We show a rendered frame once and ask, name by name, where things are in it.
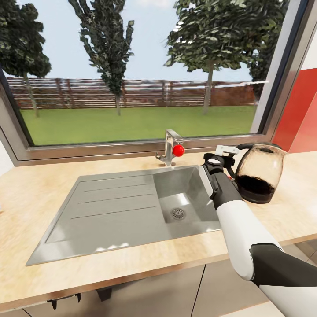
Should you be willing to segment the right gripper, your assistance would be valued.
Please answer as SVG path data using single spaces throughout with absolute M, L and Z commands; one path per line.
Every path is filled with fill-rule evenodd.
M 226 168 L 226 169 L 229 169 L 230 166 L 233 166 L 235 164 L 235 159 L 232 158 L 232 157 L 228 157 L 228 156 L 218 156 L 218 155 L 215 155 L 213 153 L 205 153 L 204 154 L 204 157 L 203 159 L 205 159 L 205 162 L 208 160 L 208 159 L 211 159 L 211 158 L 215 158 L 215 159 L 220 159 L 222 160 L 223 162 L 223 169 Z

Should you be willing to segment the electric kettle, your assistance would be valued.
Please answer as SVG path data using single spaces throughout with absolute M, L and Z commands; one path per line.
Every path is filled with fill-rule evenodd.
M 248 151 L 241 158 L 236 172 L 227 169 L 229 179 L 236 182 L 243 199 L 256 204 L 271 202 L 280 182 L 284 156 L 289 153 L 271 142 L 244 143 L 236 148 Z M 228 157 L 234 157 L 229 154 Z

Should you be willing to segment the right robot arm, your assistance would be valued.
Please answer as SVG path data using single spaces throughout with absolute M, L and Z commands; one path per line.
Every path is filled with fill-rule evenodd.
M 317 267 L 286 254 L 252 213 L 236 182 L 224 173 L 240 149 L 218 145 L 205 153 L 199 175 L 219 218 L 237 274 L 252 281 L 285 317 L 317 317 Z

